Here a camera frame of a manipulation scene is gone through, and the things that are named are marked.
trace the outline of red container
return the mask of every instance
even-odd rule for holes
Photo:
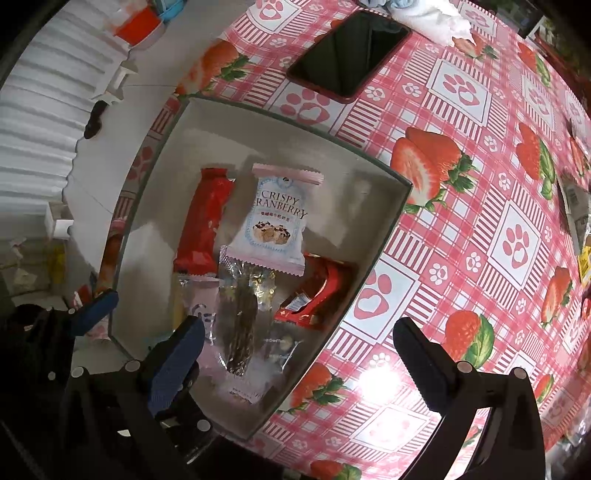
[[[117,28],[115,35],[133,47],[150,35],[159,25],[160,19],[158,16],[150,7],[146,7]]]

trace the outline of snack package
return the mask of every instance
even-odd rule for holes
[[[283,372],[298,345],[303,342],[302,328],[291,322],[273,322],[265,338],[264,356],[278,371]]]
[[[309,329],[321,329],[347,293],[355,268],[352,264],[314,254],[304,254],[313,275],[287,297],[275,313],[275,320],[289,321]]]
[[[256,404],[272,385],[277,372],[274,367],[265,362],[258,354],[254,355],[243,375],[226,372],[226,378],[218,391],[230,394],[239,403]]]
[[[217,273],[213,244],[223,207],[234,189],[234,180],[225,168],[202,168],[183,227],[173,270],[190,275]]]
[[[205,325],[205,340],[212,345],[215,340],[213,324],[216,319],[219,279],[178,275],[178,283],[185,309],[184,317],[193,315],[200,319]]]
[[[304,274],[301,252],[307,205],[324,175],[307,170],[255,163],[259,179],[255,201],[240,231],[228,246],[229,257],[280,270]]]
[[[226,247],[220,249],[219,271],[218,345],[226,352],[228,372],[242,376],[255,351],[257,329],[266,330],[271,321],[275,273],[227,256]]]

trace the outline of red phone case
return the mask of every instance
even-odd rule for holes
[[[378,16],[378,17],[384,17],[384,15],[377,14],[376,12],[372,12],[371,10],[365,10],[365,9],[362,9],[362,10],[357,10],[357,11],[355,11],[355,12],[354,12],[352,15],[350,15],[349,17],[347,17],[347,18],[345,19],[345,21],[344,21],[344,22],[342,22],[340,25],[338,25],[338,26],[335,28],[335,31],[337,31],[338,29],[342,28],[342,27],[343,27],[343,25],[345,25],[345,24],[347,23],[347,20],[348,20],[350,17],[352,17],[353,15],[355,15],[355,14],[357,14],[357,13],[359,13],[359,12],[366,12],[366,13],[370,13],[371,15],[376,15],[376,16]],[[371,82],[371,80],[374,78],[375,74],[376,74],[377,72],[379,72],[379,71],[382,69],[382,67],[383,67],[384,65],[386,65],[386,64],[387,64],[387,63],[388,63],[388,62],[389,62],[389,61],[392,59],[392,57],[394,57],[394,55],[396,54],[396,52],[397,52],[398,50],[400,50],[400,48],[401,48],[401,47],[402,47],[402,46],[403,46],[403,45],[404,45],[404,44],[407,42],[407,40],[409,39],[409,37],[410,37],[410,34],[412,33],[411,29],[410,29],[410,28],[408,28],[408,27],[405,27],[404,25],[402,25],[402,24],[400,24],[400,23],[398,23],[398,25],[400,25],[400,27],[401,27],[403,30],[406,30],[406,35],[404,36],[404,38],[403,38],[403,39],[402,39],[400,42],[398,42],[398,44],[396,44],[396,45],[394,46],[394,48],[392,48],[392,50],[390,50],[390,51],[389,51],[389,52],[388,52],[386,55],[384,55],[384,58],[382,59],[382,61],[381,61],[381,62],[380,62],[380,63],[379,63],[379,64],[378,64],[378,65],[377,65],[377,66],[376,66],[376,67],[375,67],[373,70],[371,70],[371,71],[368,73],[367,77],[366,77],[366,78],[365,78],[365,79],[364,79],[362,82],[360,82],[360,84],[359,84],[359,88],[357,88],[357,90],[355,91],[355,93],[354,93],[353,95],[351,95],[350,97],[343,97],[343,96],[340,96],[340,95],[338,95],[337,93],[331,92],[330,90],[327,90],[327,89],[325,89],[325,88],[322,88],[321,86],[315,85],[315,84],[314,84],[314,83],[312,83],[312,82],[308,82],[308,81],[306,81],[306,80],[304,80],[304,79],[301,79],[301,78],[299,78],[299,77],[295,77],[295,76],[293,75],[293,68],[294,68],[294,66],[297,64],[298,60],[299,60],[300,58],[302,58],[304,55],[306,55],[306,53],[308,53],[308,51],[310,51],[312,48],[314,48],[316,45],[318,45],[318,43],[314,43],[314,45],[312,45],[310,48],[308,48],[308,49],[307,49],[307,50],[306,50],[306,51],[305,51],[305,52],[304,52],[304,53],[303,53],[303,54],[302,54],[302,55],[301,55],[301,56],[300,56],[300,57],[299,57],[299,58],[298,58],[298,59],[297,59],[297,60],[294,62],[294,64],[293,64],[293,65],[292,65],[292,66],[291,66],[291,67],[290,67],[290,68],[287,70],[287,72],[285,73],[285,76],[286,76],[286,77],[287,77],[287,78],[288,78],[288,79],[289,79],[291,82],[297,83],[298,85],[302,85],[302,86],[304,86],[304,87],[306,87],[306,88],[309,88],[310,90],[314,90],[315,92],[317,92],[317,93],[319,93],[319,94],[321,94],[321,95],[324,95],[325,97],[328,97],[328,98],[330,98],[331,100],[334,100],[335,102],[339,102],[339,103],[352,103],[352,102],[354,102],[355,100],[357,100],[357,98],[359,97],[359,94],[360,94],[360,93],[361,93],[361,92],[364,90],[364,88],[366,87],[366,85],[367,85],[369,82]],[[331,33],[331,32],[332,32],[332,31],[329,31],[328,33],[326,33],[326,34],[325,34],[325,36],[324,36],[324,38],[322,38],[322,39],[320,40],[320,42],[324,41],[324,39],[325,39],[325,38],[327,38],[327,37],[328,37],[328,34],[329,34],[329,33]]]

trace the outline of yellow package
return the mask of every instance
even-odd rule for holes
[[[581,278],[581,284],[586,286],[591,279],[591,261],[589,256],[591,255],[591,247],[585,245],[578,257],[579,261],[579,277]]]

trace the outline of black phone screen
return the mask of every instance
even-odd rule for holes
[[[307,50],[288,74],[350,98],[409,33],[391,18],[357,11]]]

